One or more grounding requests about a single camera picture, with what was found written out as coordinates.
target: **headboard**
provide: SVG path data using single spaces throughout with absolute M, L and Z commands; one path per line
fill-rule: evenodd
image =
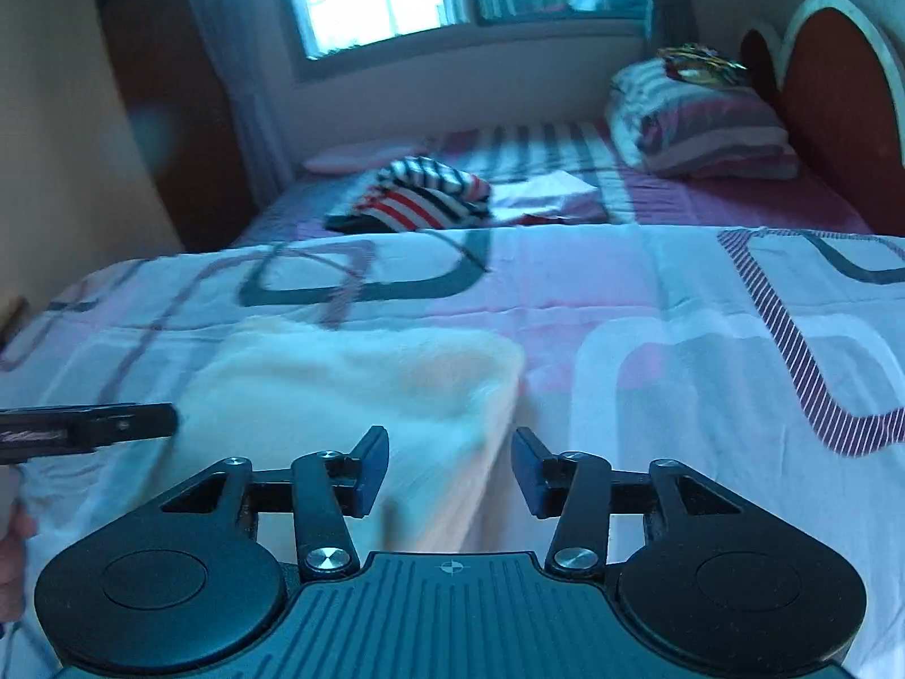
M 875 233 L 905 236 L 905 70 L 848 0 L 807 0 L 785 38 L 745 29 L 739 58 L 799 155 Z

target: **metal screw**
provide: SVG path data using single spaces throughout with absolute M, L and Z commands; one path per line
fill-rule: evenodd
M 553 556 L 553 560 L 562 569 L 571 571 L 583 571 L 591 569 L 598 562 L 597 555 L 590 548 L 560 548 Z
M 317 569 L 318 572 L 335 572 L 337 569 L 342 569 L 351 560 L 352 557 L 344 548 L 335 546 L 315 548 L 314 551 L 309 551 L 305 557 L 308 566 L 311 569 Z

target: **white fluffy blanket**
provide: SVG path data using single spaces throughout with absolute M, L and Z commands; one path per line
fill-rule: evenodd
M 371 516 L 347 519 L 359 557 L 413 545 L 457 468 L 510 424 L 524 355 L 469 329 L 327 331 L 255 317 L 187 387 L 182 424 L 148 495 L 225 457 L 288 468 L 324 449 L 348 452 L 379 424 L 390 465 Z M 295 561 L 291 517 L 261 517 L 259 541 Z

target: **striped pillow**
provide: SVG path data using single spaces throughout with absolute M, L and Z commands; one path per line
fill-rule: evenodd
M 670 79 L 659 58 L 620 71 L 613 79 L 606 118 L 623 161 L 664 176 L 714 173 L 742 162 L 755 178 L 776 178 L 775 160 L 789 174 L 798 157 L 773 109 L 748 87 L 708 88 Z

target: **patterned bed sheet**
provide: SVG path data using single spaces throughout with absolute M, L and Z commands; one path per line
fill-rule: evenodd
M 309 240 L 85 278 L 0 358 L 0 406 L 178 402 L 254 315 L 491 330 L 526 353 L 514 424 L 551 450 L 638 471 L 678 459 L 842 553 L 869 595 L 846 664 L 888 679 L 905 676 L 903 310 L 905 240 L 866 235 L 630 224 Z M 29 589 L 135 504 L 163 446 L 24 467 L 41 524 Z M 555 523 L 531 519 L 504 465 L 469 546 L 543 553 Z M 640 524 L 614 520 L 612 560 L 641 543 Z M 51 674 L 33 614 L 8 650 L 10 676 Z
M 634 171 L 619 158 L 605 121 L 497 126 L 432 138 L 431 157 L 491 183 L 521 183 L 567 171 L 600 191 L 611 224 L 775 227 L 870 233 L 851 204 L 803 166 L 793 181 L 668 179 Z M 304 239 L 300 222 L 322 216 L 318 197 L 343 214 L 373 171 L 306 175 L 243 233 L 236 246 Z

